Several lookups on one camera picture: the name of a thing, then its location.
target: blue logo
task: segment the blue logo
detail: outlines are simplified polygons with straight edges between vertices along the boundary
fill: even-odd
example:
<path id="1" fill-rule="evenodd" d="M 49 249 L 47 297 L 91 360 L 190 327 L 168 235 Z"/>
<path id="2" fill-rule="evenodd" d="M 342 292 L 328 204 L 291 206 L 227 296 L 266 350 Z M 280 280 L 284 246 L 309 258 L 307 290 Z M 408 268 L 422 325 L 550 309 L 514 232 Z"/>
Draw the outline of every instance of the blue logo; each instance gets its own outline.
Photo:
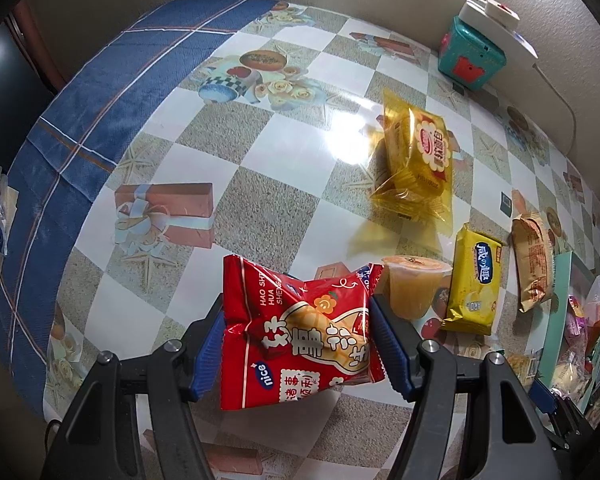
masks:
<path id="1" fill-rule="evenodd" d="M 262 386 L 265 390 L 270 390 L 273 388 L 273 375 L 271 375 L 271 368 L 267 366 L 263 361 L 258 361 L 253 365 L 253 369 L 256 372 L 256 377 L 258 378 L 258 382 L 260 386 Z"/>
<path id="2" fill-rule="evenodd" d="M 475 270 L 478 281 L 483 285 L 493 279 L 493 259 L 491 248 L 485 242 L 478 242 L 475 247 Z"/>

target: tablecloth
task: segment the tablecloth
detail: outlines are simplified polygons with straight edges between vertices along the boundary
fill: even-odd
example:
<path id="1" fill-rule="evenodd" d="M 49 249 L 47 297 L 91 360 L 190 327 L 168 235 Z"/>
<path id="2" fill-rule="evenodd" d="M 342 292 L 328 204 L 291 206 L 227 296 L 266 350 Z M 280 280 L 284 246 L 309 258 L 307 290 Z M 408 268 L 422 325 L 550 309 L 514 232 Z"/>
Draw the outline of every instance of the tablecloth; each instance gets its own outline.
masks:
<path id="1" fill-rule="evenodd" d="M 578 171 L 504 95 L 459 87 L 437 61 L 385 28 L 269 0 L 179 0 L 122 32 L 43 113 L 10 171 L 20 198 L 0 355 L 20 393 L 62 417 L 98 351 L 147 354 L 204 317 L 226 254 L 304 280 L 390 254 L 451 263 L 465 222 L 506 243 L 513 217 L 539 211 L 555 251 L 600 273 L 600 203 Z M 452 132 L 451 237 L 424 244 L 416 224 L 369 202 L 377 168 L 360 157 L 381 127 L 384 88 Z M 139 248 L 120 228 L 130 216 L 121 186 L 131 204 L 149 184 L 178 183 L 212 184 L 213 217 L 195 224 L 213 225 L 212 244 L 206 233 Z M 541 349 L 546 326 L 518 312 L 509 246 L 502 266 L 492 337 L 438 330 L 445 288 L 421 334 L 471 356 Z M 218 397 L 216 387 L 192 405 L 194 421 L 210 446 L 257 450 L 240 478 L 386 478 L 412 409 L 388 381 L 237 412 L 220 412 Z M 145 397 L 138 406 L 150 448 Z M 459 397 L 443 473 L 458 459 L 464 412 Z"/>

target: blue fabric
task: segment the blue fabric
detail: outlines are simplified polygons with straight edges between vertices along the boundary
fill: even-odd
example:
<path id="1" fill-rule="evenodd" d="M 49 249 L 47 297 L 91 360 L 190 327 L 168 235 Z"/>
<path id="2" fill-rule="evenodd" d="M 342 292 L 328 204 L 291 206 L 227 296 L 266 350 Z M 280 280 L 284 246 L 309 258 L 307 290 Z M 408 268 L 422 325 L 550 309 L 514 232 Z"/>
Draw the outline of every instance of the blue fabric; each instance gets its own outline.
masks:
<path id="1" fill-rule="evenodd" d="M 148 13 L 88 62 L 31 129 L 9 172 L 20 195 L 2 269 L 0 357 L 37 412 L 58 286 L 93 200 L 160 102 L 231 37 L 204 30 L 235 32 L 274 3 L 178 0 Z M 173 27 L 182 30 L 155 30 Z"/>

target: bolt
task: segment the bolt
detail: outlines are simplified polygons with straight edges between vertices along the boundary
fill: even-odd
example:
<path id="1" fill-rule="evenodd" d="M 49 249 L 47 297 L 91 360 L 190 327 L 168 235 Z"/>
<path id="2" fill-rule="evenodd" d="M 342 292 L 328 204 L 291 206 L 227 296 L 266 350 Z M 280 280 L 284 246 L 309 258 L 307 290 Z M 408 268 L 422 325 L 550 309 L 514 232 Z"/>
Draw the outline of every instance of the bolt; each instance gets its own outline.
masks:
<path id="1" fill-rule="evenodd" d="M 504 363 L 504 355 L 498 352 L 489 352 L 489 361 L 495 365 L 501 365 Z"/>
<path id="2" fill-rule="evenodd" d="M 163 348 L 167 352 L 177 352 L 182 348 L 182 341 L 179 339 L 169 339 L 164 345 Z"/>
<path id="3" fill-rule="evenodd" d="M 438 343 L 437 341 L 433 341 L 433 339 L 425 339 L 422 342 L 422 348 L 425 352 L 435 354 L 438 350 L 440 350 L 440 343 Z"/>
<path id="4" fill-rule="evenodd" d="M 113 352 L 110 352 L 109 350 L 105 350 L 103 352 L 100 352 L 98 354 L 97 357 L 97 361 L 101 364 L 101 365 L 106 365 L 109 363 L 109 361 L 111 361 L 113 359 Z"/>

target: yellow transparent wrapper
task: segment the yellow transparent wrapper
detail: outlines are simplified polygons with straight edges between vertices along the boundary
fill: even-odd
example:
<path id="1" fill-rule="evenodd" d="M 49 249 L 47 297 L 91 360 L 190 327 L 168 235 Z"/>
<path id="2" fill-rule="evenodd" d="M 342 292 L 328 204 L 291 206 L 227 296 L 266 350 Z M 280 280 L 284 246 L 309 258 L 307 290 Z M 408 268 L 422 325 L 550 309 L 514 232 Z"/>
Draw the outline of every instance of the yellow transparent wrapper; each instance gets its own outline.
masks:
<path id="1" fill-rule="evenodd" d="M 469 231 L 467 224 L 458 231 L 446 319 L 440 328 L 491 335 L 500 290 L 501 258 L 499 241 Z"/>
<path id="2" fill-rule="evenodd" d="M 371 195 L 378 205 L 451 235 L 452 168 L 442 117 L 384 89 L 384 143 L 391 177 Z"/>

